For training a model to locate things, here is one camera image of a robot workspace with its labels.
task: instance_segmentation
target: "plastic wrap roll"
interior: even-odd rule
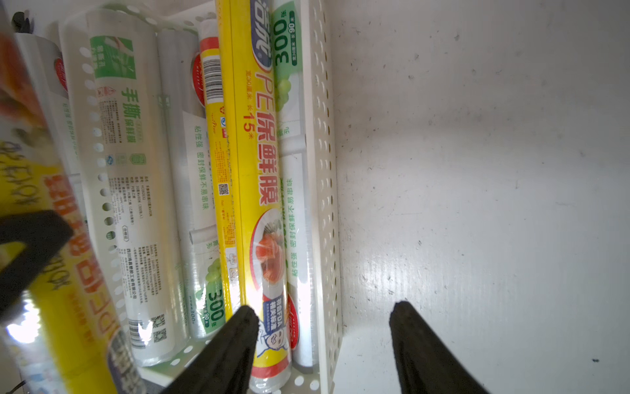
[[[103,146],[138,365],[171,359],[188,340],[156,34],[125,13],[86,15]]]
[[[189,32],[157,35],[168,146],[175,186],[188,328],[207,338],[226,322],[217,220],[199,58],[199,39]]]
[[[242,301],[258,317],[249,387],[281,388],[291,374],[287,276],[268,0],[218,0]]]
[[[318,365],[317,325],[304,133],[302,37],[299,2],[272,1],[274,66],[278,100],[290,343],[295,367],[313,373]]]
[[[208,118],[210,157],[212,158],[212,188],[215,196],[214,203],[221,250],[221,274],[226,299],[226,318],[230,319],[241,305],[241,288],[236,253],[232,173],[226,132],[226,108],[223,102],[217,20],[202,21],[199,24],[199,34],[205,110]]]
[[[22,51],[26,69],[33,81],[46,123],[49,125],[50,135],[57,146],[74,197],[85,220],[81,167],[61,51],[54,42],[32,34],[16,33],[15,40]]]
[[[0,336],[31,392],[144,394],[1,5],[0,21],[0,217],[54,210],[73,230],[14,308],[3,314]],[[38,230],[32,228],[33,234]],[[0,245],[0,270],[23,248],[18,242]]]

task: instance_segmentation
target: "barcode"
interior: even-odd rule
[[[223,84],[221,82],[221,60],[219,56],[203,60],[203,79],[205,81],[205,103],[222,103]]]
[[[158,343],[164,339],[166,339],[166,329],[156,331],[153,333],[153,342]]]
[[[219,195],[230,195],[230,186],[227,183],[219,184]]]
[[[131,346],[136,349],[145,349],[147,345],[140,338],[140,329],[142,328],[142,320],[129,319],[129,336],[131,337]]]

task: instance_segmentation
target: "shelf surface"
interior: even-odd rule
[[[630,392],[630,3],[329,11],[336,390],[395,392],[408,299],[491,393]]]

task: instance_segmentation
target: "green grapes image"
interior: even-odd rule
[[[226,322],[226,312],[223,300],[223,284],[221,281],[221,259],[217,258],[208,266],[208,274],[205,276],[206,286],[195,293],[197,300],[206,294],[205,308],[201,312],[201,319],[208,333],[213,332]]]
[[[289,100],[289,92],[291,91],[291,82],[288,79],[282,79],[276,84],[276,109],[282,111],[282,108]]]

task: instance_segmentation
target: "white shelf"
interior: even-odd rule
[[[115,249],[115,240],[108,239],[112,230],[106,224],[108,213],[104,211],[105,203],[110,202],[101,189],[107,187],[103,176],[105,159],[94,147],[102,142],[100,134],[93,134],[94,127],[100,121],[95,112],[94,92],[89,83],[93,75],[88,72],[89,59],[86,48],[89,48],[85,12],[95,6],[114,3],[103,0],[80,0],[73,3],[64,0],[51,1],[46,4],[11,3],[8,13],[23,11],[24,7],[32,8],[29,16],[33,18],[39,33],[60,43],[66,66],[72,117],[77,130],[79,159],[81,162],[81,178],[86,199],[87,217],[90,237],[93,242],[107,286],[117,307],[123,329],[126,324],[125,300],[121,286],[121,275],[118,268],[119,259]],[[182,2],[122,0],[124,4],[117,7],[119,11],[136,14],[141,18],[152,18],[158,27],[176,27],[197,29],[199,21],[211,17],[215,13],[213,1],[188,0]],[[324,393],[334,389],[333,374],[341,346],[341,311],[340,311],[340,265],[338,263],[338,225],[334,219],[336,209],[336,177],[335,177],[335,128],[333,124],[331,59],[329,59],[329,42],[325,37],[330,35],[329,26],[324,21],[324,4],[320,0],[301,1],[302,46],[304,52],[304,91],[305,120],[307,141],[306,180],[311,195],[311,243],[313,245],[314,278],[316,289],[316,314],[319,344],[319,372],[300,374],[293,370],[289,382],[282,388],[291,393]],[[186,368],[191,360],[203,349],[204,341],[190,340],[188,345],[170,362],[151,368],[140,368],[143,378],[156,384],[167,386]]]
[[[328,6],[335,392],[398,392],[400,299],[490,392],[630,391],[630,4]]]

